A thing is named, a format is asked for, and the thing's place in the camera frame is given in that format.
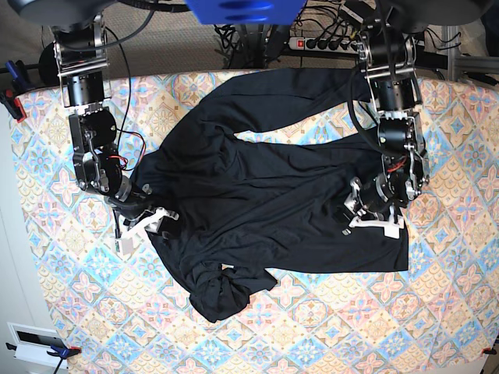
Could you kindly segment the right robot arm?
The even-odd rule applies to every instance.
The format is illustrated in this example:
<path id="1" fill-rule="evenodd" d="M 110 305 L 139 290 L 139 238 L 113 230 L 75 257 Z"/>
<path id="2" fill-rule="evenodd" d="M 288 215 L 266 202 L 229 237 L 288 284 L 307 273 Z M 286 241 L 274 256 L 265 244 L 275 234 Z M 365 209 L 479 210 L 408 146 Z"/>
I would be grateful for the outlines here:
<path id="1" fill-rule="evenodd" d="M 100 195 L 123 217 L 130 230 L 144 229 L 170 239 L 180 232 L 179 214 L 170 210 L 149 186 L 137 186 L 125 174 L 119 155 L 117 126 L 104 102 L 104 69 L 108 42 L 102 13 L 110 1 L 11 1 L 20 17 L 49 26 L 63 104 L 70 109 L 73 167 L 79 188 Z"/>

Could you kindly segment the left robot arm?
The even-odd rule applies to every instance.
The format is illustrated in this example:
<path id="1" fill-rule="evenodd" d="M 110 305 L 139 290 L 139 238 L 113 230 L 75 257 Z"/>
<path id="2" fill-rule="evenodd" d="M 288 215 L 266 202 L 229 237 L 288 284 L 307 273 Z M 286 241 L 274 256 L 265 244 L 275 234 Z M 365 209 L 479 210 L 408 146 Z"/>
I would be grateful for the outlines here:
<path id="1" fill-rule="evenodd" d="M 367 182 L 354 177 L 338 219 L 344 235 L 354 228 L 381 228 L 399 238 L 405 226 L 400 210 L 417 199 L 430 180 L 419 113 L 423 104 L 416 78 L 414 34 L 428 25 L 461 26 L 479 19 L 489 1 L 378 1 L 356 36 L 359 64 L 351 77 L 363 77 L 376 111 L 371 135 L 356 117 L 349 84 L 347 105 L 359 135 L 381 155 L 381 172 Z"/>

